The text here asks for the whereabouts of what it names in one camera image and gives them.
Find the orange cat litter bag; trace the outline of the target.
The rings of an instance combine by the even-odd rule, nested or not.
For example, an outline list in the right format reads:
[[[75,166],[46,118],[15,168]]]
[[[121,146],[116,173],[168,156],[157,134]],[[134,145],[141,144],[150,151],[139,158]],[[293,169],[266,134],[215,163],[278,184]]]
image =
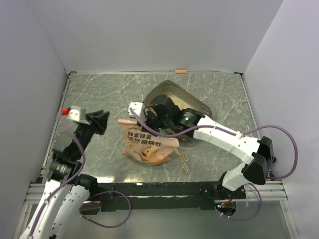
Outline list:
[[[170,155],[179,147],[178,139],[143,132],[132,120],[119,119],[118,124],[125,144],[123,155],[132,160],[158,166],[170,161]]]

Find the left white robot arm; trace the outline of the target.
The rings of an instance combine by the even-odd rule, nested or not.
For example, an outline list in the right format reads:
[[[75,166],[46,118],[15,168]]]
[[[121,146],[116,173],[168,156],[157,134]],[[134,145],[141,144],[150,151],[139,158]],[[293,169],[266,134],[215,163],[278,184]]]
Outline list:
[[[98,196],[97,178],[82,174],[86,162],[85,149],[94,135],[104,135],[109,112],[86,113],[74,107],[63,108],[61,114],[75,122],[56,135],[52,144],[52,162],[40,202],[20,235],[21,239],[60,239],[67,223],[86,200]]]

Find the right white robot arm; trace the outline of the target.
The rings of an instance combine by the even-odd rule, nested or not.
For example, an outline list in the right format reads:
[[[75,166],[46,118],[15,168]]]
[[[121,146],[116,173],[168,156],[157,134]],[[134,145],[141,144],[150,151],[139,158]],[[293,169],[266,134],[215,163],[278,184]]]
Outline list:
[[[192,108],[180,109],[166,95],[155,97],[144,109],[145,124],[153,131],[172,130],[176,136],[211,143],[241,160],[230,171],[223,173],[219,180],[218,194],[229,198],[240,187],[248,183],[264,185],[275,161],[273,142],[268,137],[261,139],[245,136],[212,120]]]

